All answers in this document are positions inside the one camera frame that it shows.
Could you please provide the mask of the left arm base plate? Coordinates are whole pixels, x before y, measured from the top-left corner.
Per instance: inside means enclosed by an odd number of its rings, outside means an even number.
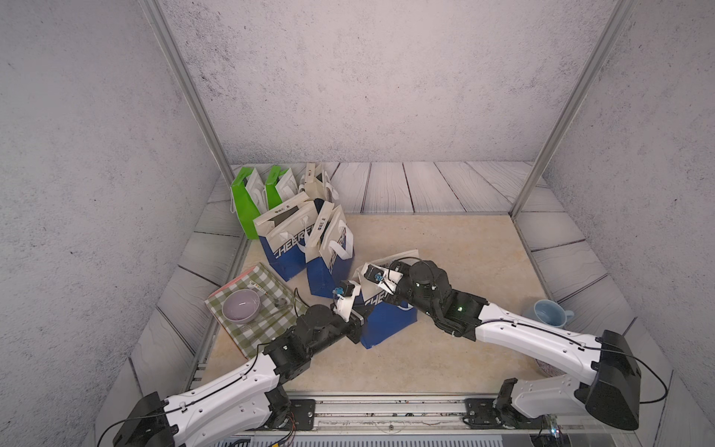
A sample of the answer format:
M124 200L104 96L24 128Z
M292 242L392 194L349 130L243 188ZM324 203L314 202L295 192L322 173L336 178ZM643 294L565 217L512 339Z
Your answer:
M312 399L292 400L289 408L277 414L273 429L311 431L315 426L316 406L317 402Z

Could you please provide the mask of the dark navy takeaway bag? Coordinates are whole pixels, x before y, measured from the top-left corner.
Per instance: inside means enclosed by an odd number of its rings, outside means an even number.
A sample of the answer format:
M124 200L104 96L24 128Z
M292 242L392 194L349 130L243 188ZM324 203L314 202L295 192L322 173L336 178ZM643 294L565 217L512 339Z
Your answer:
M331 170L325 163L306 164L298 191L305 192L311 199L322 199L334 205L340 204L339 193L331 183Z

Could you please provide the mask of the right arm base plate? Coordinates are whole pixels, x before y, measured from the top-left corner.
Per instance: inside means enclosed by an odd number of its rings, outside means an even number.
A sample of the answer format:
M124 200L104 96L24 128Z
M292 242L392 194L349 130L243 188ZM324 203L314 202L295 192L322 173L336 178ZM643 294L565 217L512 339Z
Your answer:
M473 398L465 400L463 422L472 429L538 429L547 426L547 417L530 418L519 413L512 404L511 393L517 385L517 378L502 383L497 396L491 399Z

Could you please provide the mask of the blue white takeout bag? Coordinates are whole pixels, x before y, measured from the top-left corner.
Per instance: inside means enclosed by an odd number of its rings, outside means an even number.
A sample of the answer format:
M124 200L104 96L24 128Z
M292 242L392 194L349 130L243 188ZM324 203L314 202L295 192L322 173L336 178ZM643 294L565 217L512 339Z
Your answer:
M317 219L315 201L305 192L254 219L266 259L284 281L305 269L305 244Z

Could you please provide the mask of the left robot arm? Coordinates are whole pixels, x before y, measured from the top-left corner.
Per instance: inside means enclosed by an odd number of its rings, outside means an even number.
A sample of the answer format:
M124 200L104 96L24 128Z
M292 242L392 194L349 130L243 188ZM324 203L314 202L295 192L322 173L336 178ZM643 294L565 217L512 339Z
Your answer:
M239 431L278 428L290 413L284 384L341 339L359 342L371 313L371 307L358 307L343 318L332 307L312 305L233 372L165 399L156 392L141 398L127 418L113 424L113 445L209 446Z

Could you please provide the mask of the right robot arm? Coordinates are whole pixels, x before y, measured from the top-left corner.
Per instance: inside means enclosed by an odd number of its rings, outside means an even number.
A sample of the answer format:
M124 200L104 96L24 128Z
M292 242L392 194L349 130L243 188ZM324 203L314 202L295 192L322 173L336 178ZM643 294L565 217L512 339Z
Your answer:
M452 288L432 261L394 261L374 278L387 303L411 305L448 335L503 346L562 371L537 381L506 380L495 409L507 423L587 413L612 428L639 428L642 371L623 335L572 333L514 314Z

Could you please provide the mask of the green white takeout bag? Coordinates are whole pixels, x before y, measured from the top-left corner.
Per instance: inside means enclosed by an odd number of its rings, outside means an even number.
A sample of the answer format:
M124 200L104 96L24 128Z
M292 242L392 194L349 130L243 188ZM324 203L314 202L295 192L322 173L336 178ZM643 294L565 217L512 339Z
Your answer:
M298 184L291 168L274 165L264 183L264 195L269 210L281 205L298 193Z
M259 235L254 220L267 212L264 182L253 167L242 167L234 182L231 193L236 217L249 240L258 240Z

